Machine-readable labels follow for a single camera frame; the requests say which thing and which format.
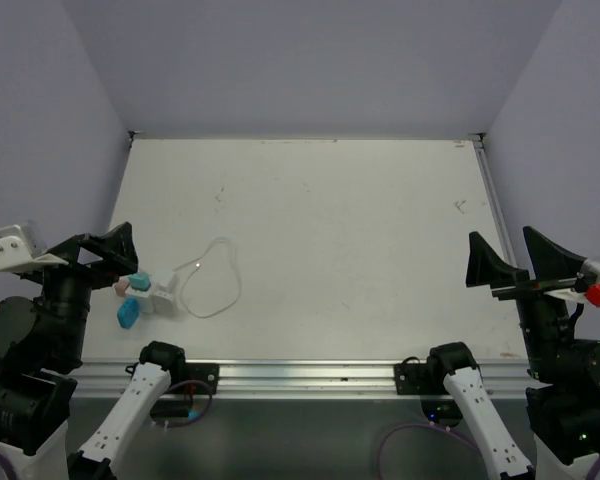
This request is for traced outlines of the teal usb charger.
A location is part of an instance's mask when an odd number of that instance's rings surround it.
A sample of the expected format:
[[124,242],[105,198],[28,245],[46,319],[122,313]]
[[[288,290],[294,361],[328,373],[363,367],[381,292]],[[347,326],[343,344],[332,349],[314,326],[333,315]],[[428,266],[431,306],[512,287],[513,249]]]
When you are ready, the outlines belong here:
[[147,292],[151,289],[151,277],[146,272],[137,272],[128,276],[129,287],[133,290]]

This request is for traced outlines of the white cube power socket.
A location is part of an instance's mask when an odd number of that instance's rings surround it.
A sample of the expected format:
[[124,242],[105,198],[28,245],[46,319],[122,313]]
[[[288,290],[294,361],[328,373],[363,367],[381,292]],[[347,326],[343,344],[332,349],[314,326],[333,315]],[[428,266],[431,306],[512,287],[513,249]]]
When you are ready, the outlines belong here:
[[177,276],[174,271],[156,274],[139,272],[127,277],[129,286],[125,291],[127,298],[138,303],[142,314],[156,314],[162,317],[174,317],[177,313],[175,287]]

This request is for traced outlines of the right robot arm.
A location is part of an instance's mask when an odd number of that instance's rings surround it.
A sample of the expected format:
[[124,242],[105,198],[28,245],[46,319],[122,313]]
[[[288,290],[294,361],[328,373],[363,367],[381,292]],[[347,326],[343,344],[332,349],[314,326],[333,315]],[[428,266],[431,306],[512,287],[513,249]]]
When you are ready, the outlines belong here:
[[526,411],[536,446],[530,462],[485,390],[462,342],[431,349],[425,379],[451,395],[491,479],[593,479],[600,473],[600,339],[579,339],[586,306],[600,309],[600,257],[586,258],[526,226],[531,271],[506,263],[477,232],[469,235],[467,287],[487,285],[515,302],[530,377]]

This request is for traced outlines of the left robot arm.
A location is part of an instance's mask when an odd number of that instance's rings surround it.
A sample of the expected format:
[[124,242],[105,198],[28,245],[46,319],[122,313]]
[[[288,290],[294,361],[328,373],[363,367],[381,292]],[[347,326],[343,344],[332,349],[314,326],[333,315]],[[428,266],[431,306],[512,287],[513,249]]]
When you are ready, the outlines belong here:
[[0,272],[41,287],[0,300],[0,466],[9,479],[113,479],[156,401],[188,379],[183,349],[153,341],[104,422],[76,452],[65,438],[93,291],[138,269],[132,226],[47,248],[25,223],[0,228]]

